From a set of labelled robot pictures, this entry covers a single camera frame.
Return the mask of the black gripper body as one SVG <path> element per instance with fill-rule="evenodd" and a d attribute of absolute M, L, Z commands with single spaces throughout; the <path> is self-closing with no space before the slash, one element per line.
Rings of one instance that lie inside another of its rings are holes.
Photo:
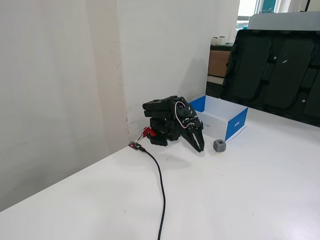
<path fill-rule="evenodd" d="M 195 132 L 197 128 L 203 126 L 203 122 L 199 119 L 193 106 L 183 97 L 174 103 L 174 118 L 181 128 L 182 135 L 186 132 Z"/>

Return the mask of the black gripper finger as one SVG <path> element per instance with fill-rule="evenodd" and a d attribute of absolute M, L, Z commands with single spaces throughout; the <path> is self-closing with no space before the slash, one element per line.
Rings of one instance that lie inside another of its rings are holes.
<path fill-rule="evenodd" d="M 201 153 L 202 151 L 199 149 L 197 139 L 195 138 L 195 131 L 189 132 L 183 134 L 183 138 L 198 152 Z"/>
<path fill-rule="evenodd" d="M 200 127 L 197 128 L 197 130 L 194 133 L 194 136 L 196 138 L 196 141 L 197 141 L 197 144 L 198 144 L 198 147 L 199 147 L 200 151 L 203 151 L 204 147 L 205 147 L 205 141 L 204 141 L 204 137 L 203 137 L 202 131 L 203 131 L 203 126 L 200 126 Z"/>

